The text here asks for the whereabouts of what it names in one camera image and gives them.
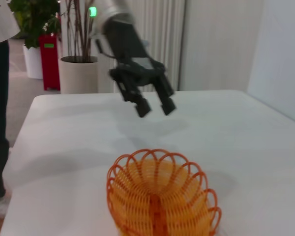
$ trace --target green indicator light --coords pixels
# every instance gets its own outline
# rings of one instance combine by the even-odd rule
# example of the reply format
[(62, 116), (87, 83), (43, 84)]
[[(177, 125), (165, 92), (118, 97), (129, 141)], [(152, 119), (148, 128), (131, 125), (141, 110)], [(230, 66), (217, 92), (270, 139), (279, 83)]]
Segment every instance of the green indicator light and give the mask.
[(53, 43), (45, 43), (44, 48), (55, 48), (55, 45)]
[(91, 17), (95, 17), (97, 15), (97, 8), (96, 6), (92, 6), (89, 8), (89, 11), (90, 11), (90, 16)]

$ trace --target potted plant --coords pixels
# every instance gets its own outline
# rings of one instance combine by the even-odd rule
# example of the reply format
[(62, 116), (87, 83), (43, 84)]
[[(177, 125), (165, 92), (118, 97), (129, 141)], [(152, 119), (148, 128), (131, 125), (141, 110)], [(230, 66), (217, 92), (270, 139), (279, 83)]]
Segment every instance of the potted plant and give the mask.
[(24, 55), (29, 78), (42, 79), (39, 37), (44, 34), (46, 22), (58, 12), (56, 0), (12, 0), (10, 8), (21, 15), (20, 28), (26, 33)]
[(97, 57), (91, 56), (90, 33), (94, 19), (89, 8), (93, 1), (65, 0), (68, 55), (59, 60), (62, 94), (97, 92)]

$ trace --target green label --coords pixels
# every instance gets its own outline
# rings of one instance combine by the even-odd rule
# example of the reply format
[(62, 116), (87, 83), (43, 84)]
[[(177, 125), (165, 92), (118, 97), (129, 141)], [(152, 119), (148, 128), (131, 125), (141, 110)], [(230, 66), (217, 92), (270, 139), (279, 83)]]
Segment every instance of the green label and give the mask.
[(54, 48), (55, 45), (53, 43), (45, 43), (45, 48)]

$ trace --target white shoe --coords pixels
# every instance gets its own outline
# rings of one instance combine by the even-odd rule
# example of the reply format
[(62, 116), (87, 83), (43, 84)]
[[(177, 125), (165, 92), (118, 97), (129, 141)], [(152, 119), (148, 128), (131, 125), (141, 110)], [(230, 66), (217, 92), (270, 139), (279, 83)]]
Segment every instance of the white shoe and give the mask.
[(10, 204), (10, 199), (7, 197), (0, 198), (0, 218), (4, 218), (8, 207)]

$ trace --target white wall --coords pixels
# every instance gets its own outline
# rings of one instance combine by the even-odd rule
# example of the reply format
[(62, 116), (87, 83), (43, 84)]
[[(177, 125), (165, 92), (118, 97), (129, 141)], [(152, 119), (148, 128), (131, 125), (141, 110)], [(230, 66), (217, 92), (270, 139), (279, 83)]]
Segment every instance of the white wall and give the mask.
[(295, 120), (295, 0), (266, 0), (248, 93)]
[(246, 90), (264, 0), (188, 0), (181, 90)]

